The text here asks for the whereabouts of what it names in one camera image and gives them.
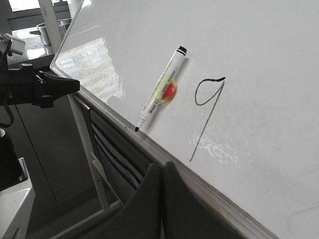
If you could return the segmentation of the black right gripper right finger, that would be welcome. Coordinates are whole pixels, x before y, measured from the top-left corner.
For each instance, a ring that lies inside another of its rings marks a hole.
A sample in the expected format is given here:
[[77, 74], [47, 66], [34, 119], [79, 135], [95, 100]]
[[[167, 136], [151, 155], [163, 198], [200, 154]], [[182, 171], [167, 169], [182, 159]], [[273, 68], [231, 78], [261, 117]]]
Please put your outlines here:
[[242, 239], [228, 223], [196, 198], [176, 166], [162, 169], [162, 222], [166, 239]]

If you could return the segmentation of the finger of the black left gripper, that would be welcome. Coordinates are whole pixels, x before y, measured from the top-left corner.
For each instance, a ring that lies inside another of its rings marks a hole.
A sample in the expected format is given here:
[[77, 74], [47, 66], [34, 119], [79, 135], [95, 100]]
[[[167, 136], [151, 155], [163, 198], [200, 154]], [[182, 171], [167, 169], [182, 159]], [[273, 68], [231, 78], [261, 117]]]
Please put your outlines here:
[[80, 90], [80, 82], [75, 79], [61, 78], [43, 71], [37, 72], [37, 78], [41, 96], [57, 99]]

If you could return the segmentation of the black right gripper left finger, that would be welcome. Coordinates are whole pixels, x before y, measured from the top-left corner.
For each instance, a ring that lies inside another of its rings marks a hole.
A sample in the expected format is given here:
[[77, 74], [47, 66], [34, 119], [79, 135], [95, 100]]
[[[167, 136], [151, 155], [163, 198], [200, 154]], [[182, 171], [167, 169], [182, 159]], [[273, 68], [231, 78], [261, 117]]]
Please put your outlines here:
[[152, 163], [134, 196], [103, 223], [72, 239], [159, 239], [161, 231], [161, 168]]

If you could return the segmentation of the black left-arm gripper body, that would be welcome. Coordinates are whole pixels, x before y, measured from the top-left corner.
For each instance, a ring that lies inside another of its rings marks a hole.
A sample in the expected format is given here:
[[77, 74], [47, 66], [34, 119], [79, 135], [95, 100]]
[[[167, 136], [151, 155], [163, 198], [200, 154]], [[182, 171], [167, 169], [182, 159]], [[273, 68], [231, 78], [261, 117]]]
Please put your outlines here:
[[31, 64], [20, 64], [17, 69], [0, 72], [0, 105], [32, 104], [42, 109], [53, 107], [49, 94], [53, 76], [34, 71]]

